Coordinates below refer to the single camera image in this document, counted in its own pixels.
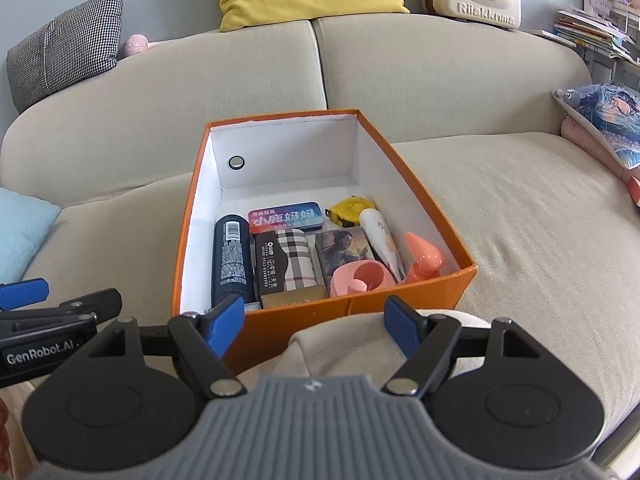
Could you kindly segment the dark blue cylindrical bottle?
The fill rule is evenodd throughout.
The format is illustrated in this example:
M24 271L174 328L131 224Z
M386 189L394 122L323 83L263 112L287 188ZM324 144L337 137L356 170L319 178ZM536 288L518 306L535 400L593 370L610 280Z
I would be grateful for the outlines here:
M250 226L237 214L226 214L215 224L212 262L212 305L229 295L246 304L256 301Z

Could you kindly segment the orange cone toy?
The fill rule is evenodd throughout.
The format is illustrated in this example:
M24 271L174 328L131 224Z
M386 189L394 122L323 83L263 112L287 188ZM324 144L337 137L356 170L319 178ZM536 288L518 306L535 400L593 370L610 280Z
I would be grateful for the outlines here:
M405 234L405 241L413 263L408 267L401 285L438 278L444 265L442 252L432 243L411 232Z

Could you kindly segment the white tube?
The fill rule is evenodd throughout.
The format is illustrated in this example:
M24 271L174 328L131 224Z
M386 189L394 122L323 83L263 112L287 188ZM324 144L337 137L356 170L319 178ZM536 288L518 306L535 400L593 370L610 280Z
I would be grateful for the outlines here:
M406 277L404 265L382 214L374 208L363 209L359 222L380 261L386 265L396 282L402 282Z

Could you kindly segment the plaid pattern box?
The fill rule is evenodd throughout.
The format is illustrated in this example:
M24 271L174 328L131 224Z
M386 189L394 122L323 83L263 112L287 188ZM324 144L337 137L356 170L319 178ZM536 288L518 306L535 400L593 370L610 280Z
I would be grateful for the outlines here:
M258 233L255 254L260 296L319 284L306 234L300 229Z

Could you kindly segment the dark illustrated card box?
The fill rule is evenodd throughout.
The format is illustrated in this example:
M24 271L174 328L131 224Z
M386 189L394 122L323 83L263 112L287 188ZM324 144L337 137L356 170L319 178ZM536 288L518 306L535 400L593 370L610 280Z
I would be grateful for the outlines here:
M360 226L319 232L314 238L314 248L328 287L331 287L333 274L340 266L374 258L366 233Z

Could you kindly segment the yellow tape measure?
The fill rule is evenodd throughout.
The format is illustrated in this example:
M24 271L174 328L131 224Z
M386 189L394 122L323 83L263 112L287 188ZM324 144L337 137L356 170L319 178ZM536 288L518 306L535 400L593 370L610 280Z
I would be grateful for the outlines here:
M366 209L374 209L375 204L364 197L352 195L326 208L326 218L341 228L360 225L360 214Z

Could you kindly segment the colourful floss tin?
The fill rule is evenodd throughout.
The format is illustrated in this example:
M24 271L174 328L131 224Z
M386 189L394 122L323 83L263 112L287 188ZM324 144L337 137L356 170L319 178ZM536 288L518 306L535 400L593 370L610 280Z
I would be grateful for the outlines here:
M253 235L284 229L310 232L322 228L324 215L316 202L306 202L251 210L247 222Z

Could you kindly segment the light blue cushion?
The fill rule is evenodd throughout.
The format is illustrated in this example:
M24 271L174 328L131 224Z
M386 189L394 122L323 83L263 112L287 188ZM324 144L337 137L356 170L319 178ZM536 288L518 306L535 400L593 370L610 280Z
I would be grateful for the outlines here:
M62 209L46 200L1 189L1 283L21 281Z

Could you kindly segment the beige sofa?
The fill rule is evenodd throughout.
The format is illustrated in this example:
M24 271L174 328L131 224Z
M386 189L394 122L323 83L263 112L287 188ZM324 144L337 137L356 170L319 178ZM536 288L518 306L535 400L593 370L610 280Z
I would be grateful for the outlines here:
M552 91L588 82L558 44L420 14L203 32L26 110L1 183L62 209L27 271L54 301L114 287L160 324L205 125L361 110L477 264L459 309L514 318L593 388L613 431L639 402L639 211L560 136Z

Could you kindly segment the pink folded blanket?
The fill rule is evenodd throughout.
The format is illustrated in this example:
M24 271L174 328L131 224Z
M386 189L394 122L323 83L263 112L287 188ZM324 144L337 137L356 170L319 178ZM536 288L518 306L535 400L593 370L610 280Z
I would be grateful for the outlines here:
M605 166L606 169L610 170L615 177L618 177L625 184L627 184L631 178L639 179L639 168L626 169L620 166L614 157L570 116L566 116L561 122L561 136L565 140L569 140L578 146L578 148L581 148L597 162L600 162L602 166Z

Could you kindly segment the grey checked cushion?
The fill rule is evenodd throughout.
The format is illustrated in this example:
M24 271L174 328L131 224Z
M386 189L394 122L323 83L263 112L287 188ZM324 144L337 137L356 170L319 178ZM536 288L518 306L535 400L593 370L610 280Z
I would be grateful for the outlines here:
M6 54L16 110L117 65L124 0L88 0L60 14Z

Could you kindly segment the pink plush toy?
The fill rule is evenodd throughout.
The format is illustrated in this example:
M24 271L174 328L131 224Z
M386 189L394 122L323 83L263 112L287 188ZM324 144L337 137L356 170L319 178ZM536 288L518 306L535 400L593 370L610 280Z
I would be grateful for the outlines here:
M130 58L130 56L149 50L150 43L148 38L142 34L131 35L119 50L120 58Z

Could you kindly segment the anime print pillow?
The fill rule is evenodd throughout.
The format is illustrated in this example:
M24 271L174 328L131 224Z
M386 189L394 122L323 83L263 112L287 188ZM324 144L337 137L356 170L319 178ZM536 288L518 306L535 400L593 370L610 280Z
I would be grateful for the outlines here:
M639 167L639 93L619 84L555 89L552 98L626 170Z

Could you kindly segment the stack of books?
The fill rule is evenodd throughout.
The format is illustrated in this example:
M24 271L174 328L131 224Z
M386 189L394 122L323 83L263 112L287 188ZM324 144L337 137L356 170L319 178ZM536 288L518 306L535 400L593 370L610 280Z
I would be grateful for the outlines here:
M593 50L613 60L639 63L634 40L613 23L579 10L556 12L553 30L556 36L573 41L577 47Z

